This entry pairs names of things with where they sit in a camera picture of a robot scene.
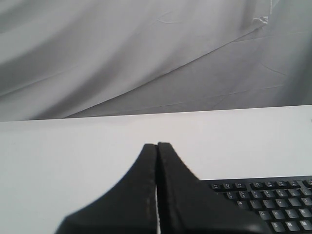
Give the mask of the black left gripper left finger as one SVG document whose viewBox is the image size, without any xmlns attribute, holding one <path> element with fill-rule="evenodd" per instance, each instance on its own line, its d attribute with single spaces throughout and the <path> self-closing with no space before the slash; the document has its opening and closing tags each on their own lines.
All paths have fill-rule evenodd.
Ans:
<svg viewBox="0 0 312 234">
<path fill-rule="evenodd" d="M 157 149 L 145 144 L 136 161 L 106 194 L 65 217 L 59 234 L 156 234 Z"/>
</svg>

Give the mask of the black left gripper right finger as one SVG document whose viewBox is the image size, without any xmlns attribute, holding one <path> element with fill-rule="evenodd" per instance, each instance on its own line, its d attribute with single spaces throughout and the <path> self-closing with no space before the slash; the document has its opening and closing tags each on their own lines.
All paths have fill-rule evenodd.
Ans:
<svg viewBox="0 0 312 234">
<path fill-rule="evenodd" d="M 157 203 L 163 234 L 270 234 L 256 214 L 217 195 L 183 163 L 170 143 L 157 145 Z"/>
</svg>

